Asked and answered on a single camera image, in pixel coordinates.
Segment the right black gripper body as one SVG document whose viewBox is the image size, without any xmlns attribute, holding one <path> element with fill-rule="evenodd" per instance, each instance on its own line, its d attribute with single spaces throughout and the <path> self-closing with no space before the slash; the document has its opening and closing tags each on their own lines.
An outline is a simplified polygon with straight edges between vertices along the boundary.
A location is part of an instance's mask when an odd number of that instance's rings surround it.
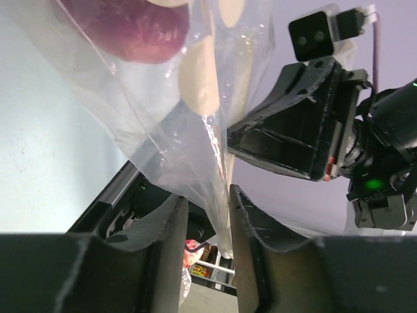
<svg viewBox="0 0 417 313">
<path fill-rule="evenodd" d="M 337 61 L 325 63 L 321 68 L 330 72 L 313 94 L 324 105 L 313 159 L 313 181 L 331 180 L 339 175 L 349 153 L 349 136 L 359 94 L 364 89 L 373 88 L 364 69 L 345 70 Z"/>
</svg>

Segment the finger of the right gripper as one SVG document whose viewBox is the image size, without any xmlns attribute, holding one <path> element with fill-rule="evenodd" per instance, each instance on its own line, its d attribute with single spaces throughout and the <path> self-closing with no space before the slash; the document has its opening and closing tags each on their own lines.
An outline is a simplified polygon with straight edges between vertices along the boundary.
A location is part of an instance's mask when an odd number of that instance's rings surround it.
<svg viewBox="0 0 417 313">
<path fill-rule="evenodd" d="M 267 171 L 319 181 L 325 177 L 331 136 L 322 107 L 261 112 L 227 130 L 229 151 Z"/>
<path fill-rule="evenodd" d="M 330 77 L 331 73 L 340 70 L 340 63 L 332 56 L 313 59 L 308 65 L 304 63 L 285 65 L 269 95 L 247 114 L 247 120 L 254 121 L 275 104 L 278 108 L 285 109 L 290 106 L 291 101 L 311 95 Z"/>
</svg>

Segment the polka dot zip bag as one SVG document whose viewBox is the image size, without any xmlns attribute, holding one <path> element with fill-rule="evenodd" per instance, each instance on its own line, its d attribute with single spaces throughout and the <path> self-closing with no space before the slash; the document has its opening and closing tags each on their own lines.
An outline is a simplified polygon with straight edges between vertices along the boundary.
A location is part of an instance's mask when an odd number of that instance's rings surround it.
<svg viewBox="0 0 417 313">
<path fill-rule="evenodd" d="M 205 210 L 220 252 L 233 257 L 227 128 L 242 119 L 274 51 L 270 1 L 187 3 L 181 50 L 160 64 L 127 62 L 68 22 L 62 1 L 2 1 L 130 162 L 154 185 Z"/>
</svg>

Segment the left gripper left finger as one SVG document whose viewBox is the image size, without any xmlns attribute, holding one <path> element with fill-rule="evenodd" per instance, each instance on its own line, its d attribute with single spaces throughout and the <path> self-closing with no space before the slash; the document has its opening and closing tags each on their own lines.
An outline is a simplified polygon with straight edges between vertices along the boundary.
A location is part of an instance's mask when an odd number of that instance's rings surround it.
<svg viewBox="0 0 417 313">
<path fill-rule="evenodd" d="M 177 312 L 188 200 L 171 195 L 126 230 L 96 239 L 102 259 L 95 312 Z"/>
</svg>

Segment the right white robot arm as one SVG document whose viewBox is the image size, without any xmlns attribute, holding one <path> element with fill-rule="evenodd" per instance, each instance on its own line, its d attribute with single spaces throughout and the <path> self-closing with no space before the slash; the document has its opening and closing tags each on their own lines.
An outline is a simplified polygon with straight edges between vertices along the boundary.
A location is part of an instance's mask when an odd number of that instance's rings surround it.
<svg viewBox="0 0 417 313">
<path fill-rule="evenodd" d="M 372 91 L 365 70 L 335 58 L 286 65 L 271 93 L 227 131 L 228 150 L 258 168 L 309 181 L 349 180 L 358 228 L 416 225 L 416 82 Z"/>
</svg>

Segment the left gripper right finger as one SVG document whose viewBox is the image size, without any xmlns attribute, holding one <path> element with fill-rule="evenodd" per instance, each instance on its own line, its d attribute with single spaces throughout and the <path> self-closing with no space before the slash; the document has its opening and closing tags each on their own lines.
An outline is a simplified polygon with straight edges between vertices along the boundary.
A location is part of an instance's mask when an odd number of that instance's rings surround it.
<svg viewBox="0 0 417 313">
<path fill-rule="evenodd" d="M 239 312 L 318 312 L 314 247 L 230 187 L 230 218 Z"/>
</svg>

